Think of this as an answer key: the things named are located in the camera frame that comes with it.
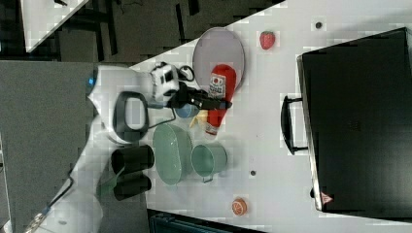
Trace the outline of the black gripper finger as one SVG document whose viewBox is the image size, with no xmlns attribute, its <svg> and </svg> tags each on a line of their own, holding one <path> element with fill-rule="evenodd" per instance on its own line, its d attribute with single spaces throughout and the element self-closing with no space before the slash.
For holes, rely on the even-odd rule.
<svg viewBox="0 0 412 233">
<path fill-rule="evenodd" d="M 197 98 L 208 98 L 208 92 L 203 89 L 192 89 L 190 94 Z"/>
<path fill-rule="evenodd" d="M 194 100 L 193 104 L 199 110 L 227 110 L 232 106 L 229 101 L 211 99 Z"/>
</svg>

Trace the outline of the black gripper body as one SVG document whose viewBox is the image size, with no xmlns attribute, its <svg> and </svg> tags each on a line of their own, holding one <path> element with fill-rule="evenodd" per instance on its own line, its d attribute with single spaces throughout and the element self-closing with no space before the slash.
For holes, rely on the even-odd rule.
<svg viewBox="0 0 412 233">
<path fill-rule="evenodd" d="M 174 93 L 171 99 L 168 101 L 169 108 L 182 108 L 186 104 L 193 105 L 194 100 L 201 100 L 205 98 L 197 98 L 190 94 L 192 89 L 196 89 L 194 87 L 189 87 L 183 82 L 179 82 L 179 90 Z"/>
</svg>

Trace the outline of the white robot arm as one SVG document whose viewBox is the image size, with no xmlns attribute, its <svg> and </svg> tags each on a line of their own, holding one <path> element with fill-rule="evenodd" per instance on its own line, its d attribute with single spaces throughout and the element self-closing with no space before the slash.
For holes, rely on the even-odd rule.
<svg viewBox="0 0 412 233">
<path fill-rule="evenodd" d="M 128 67 L 99 65 L 94 87 L 87 96 L 97 111 L 90 133 L 64 185 L 24 233 L 98 233 L 103 210 L 97 198 L 99 181 L 111 154 L 136 145 L 154 126 L 149 110 L 174 110 L 186 104 L 199 110 L 227 110 L 232 103 L 187 86 L 194 71 L 166 62 L 149 72 Z"/>
</svg>

